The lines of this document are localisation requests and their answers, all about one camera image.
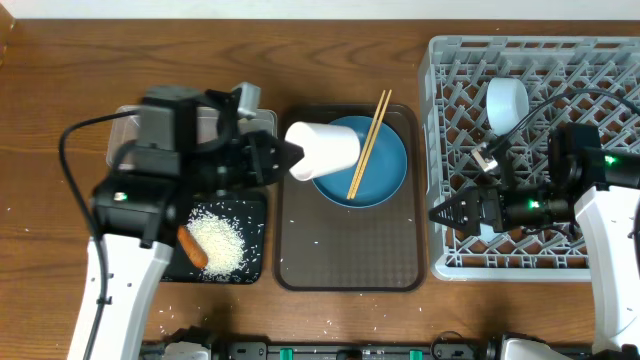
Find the pink cup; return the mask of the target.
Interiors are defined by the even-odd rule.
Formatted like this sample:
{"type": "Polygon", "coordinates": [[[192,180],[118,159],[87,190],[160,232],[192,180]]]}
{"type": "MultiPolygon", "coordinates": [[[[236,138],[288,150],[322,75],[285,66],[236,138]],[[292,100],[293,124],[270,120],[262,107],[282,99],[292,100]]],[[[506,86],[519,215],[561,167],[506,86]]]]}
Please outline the pink cup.
{"type": "Polygon", "coordinates": [[[289,170],[298,181],[350,168],[361,153],[356,132],[346,126],[295,122],[287,130],[285,141],[301,147],[304,153],[289,170]]]}

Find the wooden chopstick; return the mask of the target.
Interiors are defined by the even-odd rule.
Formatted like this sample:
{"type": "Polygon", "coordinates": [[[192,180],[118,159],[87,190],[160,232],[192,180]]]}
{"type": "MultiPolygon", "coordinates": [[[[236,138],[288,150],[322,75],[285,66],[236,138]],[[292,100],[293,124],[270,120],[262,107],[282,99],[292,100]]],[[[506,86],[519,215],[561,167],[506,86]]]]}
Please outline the wooden chopstick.
{"type": "Polygon", "coordinates": [[[380,115],[381,115],[381,112],[382,112],[382,108],[383,108],[385,99],[386,99],[386,91],[383,90],[382,94],[381,94],[381,97],[379,99],[379,102],[378,102],[378,104],[376,106],[376,110],[374,112],[374,116],[372,118],[372,122],[371,122],[371,125],[369,127],[369,130],[368,130],[368,133],[367,133],[367,137],[365,139],[365,143],[364,143],[364,146],[362,148],[362,151],[361,151],[361,154],[360,154],[357,166],[356,166],[356,170],[354,172],[354,175],[353,175],[353,178],[352,178],[352,181],[351,181],[351,185],[350,185],[349,191],[347,193],[347,197],[346,197],[347,200],[352,200],[352,199],[354,199],[356,197],[356,194],[357,194],[357,191],[358,191],[358,187],[359,187],[359,184],[361,182],[361,178],[363,176],[363,173],[364,173],[368,158],[369,158],[370,153],[371,153],[371,147],[372,147],[372,145],[374,143],[374,137],[376,135],[376,130],[378,128],[378,123],[379,123],[379,120],[380,120],[380,115]]]}
{"type": "Polygon", "coordinates": [[[384,117],[384,115],[385,115],[386,109],[387,109],[387,107],[388,107],[388,104],[389,104],[389,101],[390,101],[390,99],[391,99],[391,95],[392,95],[392,91],[391,91],[391,90],[385,90],[385,91],[386,91],[386,99],[385,99],[385,101],[384,101],[384,105],[383,105],[382,112],[381,112],[381,115],[380,115],[380,120],[379,120],[379,123],[378,123],[378,128],[377,128],[377,130],[376,130],[376,135],[375,135],[375,137],[374,137],[374,143],[373,143],[373,145],[372,145],[372,147],[371,147],[371,153],[372,153],[372,151],[373,151],[373,148],[374,148],[374,145],[375,145],[375,142],[376,142],[376,139],[377,139],[378,133],[379,133],[379,129],[380,129],[381,124],[382,124],[382,121],[383,121],[383,117],[384,117]]]}

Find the dark blue plate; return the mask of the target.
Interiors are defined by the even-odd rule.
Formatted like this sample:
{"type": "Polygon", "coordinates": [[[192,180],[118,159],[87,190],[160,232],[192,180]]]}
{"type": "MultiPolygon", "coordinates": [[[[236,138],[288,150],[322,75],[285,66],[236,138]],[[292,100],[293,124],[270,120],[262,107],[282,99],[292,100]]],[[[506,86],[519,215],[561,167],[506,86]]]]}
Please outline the dark blue plate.
{"type": "Polygon", "coordinates": [[[408,156],[399,135],[386,123],[378,132],[358,192],[348,199],[357,164],[312,180],[330,201],[348,208],[368,208],[390,199],[401,187],[408,171],[408,156]]]}

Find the light blue bowl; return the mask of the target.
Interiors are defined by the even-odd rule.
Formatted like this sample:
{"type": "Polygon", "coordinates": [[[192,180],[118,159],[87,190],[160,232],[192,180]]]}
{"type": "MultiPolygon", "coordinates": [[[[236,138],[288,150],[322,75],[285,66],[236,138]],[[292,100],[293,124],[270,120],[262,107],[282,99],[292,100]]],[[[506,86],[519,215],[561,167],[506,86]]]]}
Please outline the light blue bowl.
{"type": "Polygon", "coordinates": [[[487,88],[486,112],[492,132],[506,135],[529,113],[525,85],[518,79],[493,78],[487,88]]]}

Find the orange carrot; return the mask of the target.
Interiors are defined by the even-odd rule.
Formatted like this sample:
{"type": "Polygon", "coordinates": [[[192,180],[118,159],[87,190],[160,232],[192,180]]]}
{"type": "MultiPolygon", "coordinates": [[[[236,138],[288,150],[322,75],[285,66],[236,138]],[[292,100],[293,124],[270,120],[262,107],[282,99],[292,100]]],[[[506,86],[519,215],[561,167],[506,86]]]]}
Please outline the orange carrot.
{"type": "Polygon", "coordinates": [[[198,269],[208,265],[208,256],[185,226],[180,226],[177,239],[191,263],[198,269]]]}

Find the light blue cup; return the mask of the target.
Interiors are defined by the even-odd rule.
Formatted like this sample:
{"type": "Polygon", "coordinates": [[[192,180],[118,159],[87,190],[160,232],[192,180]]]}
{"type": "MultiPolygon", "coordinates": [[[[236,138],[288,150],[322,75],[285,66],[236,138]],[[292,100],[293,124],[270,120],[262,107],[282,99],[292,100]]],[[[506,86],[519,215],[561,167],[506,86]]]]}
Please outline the light blue cup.
{"type": "Polygon", "coordinates": [[[480,230],[481,230],[481,233],[478,235],[478,238],[484,239],[485,241],[491,241],[498,236],[506,235],[506,234],[509,234],[510,236],[518,236],[522,232],[522,227],[516,227],[508,231],[497,232],[493,229],[492,226],[481,224],[480,230]]]}

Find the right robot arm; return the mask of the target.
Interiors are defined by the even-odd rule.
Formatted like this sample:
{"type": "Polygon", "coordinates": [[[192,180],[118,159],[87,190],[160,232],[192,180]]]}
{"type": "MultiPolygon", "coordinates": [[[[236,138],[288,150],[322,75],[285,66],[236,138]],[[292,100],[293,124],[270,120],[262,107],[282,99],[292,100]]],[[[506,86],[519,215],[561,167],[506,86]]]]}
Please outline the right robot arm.
{"type": "Polygon", "coordinates": [[[548,139],[549,182],[507,189],[468,187],[429,211],[467,235],[481,225],[579,227],[589,256],[595,305],[594,359],[639,356],[639,157],[603,149],[596,127],[569,123],[548,139]]]}

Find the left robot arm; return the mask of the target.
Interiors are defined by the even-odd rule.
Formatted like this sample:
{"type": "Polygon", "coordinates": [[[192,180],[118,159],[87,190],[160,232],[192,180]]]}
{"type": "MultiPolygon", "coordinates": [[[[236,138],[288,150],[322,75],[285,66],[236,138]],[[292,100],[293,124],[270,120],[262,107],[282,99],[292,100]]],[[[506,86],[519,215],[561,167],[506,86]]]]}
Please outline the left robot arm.
{"type": "Polygon", "coordinates": [[[63,173],[90,232],[84,294],[68,356],[135,359],[149,309],[198,195],[281,180],[303,149],[265,132],[243,134],[256,115],[259,87],[230,92],[150,88],[135,115],[136,139],[119,147],[88,202],[67,160],[63,173]]]}

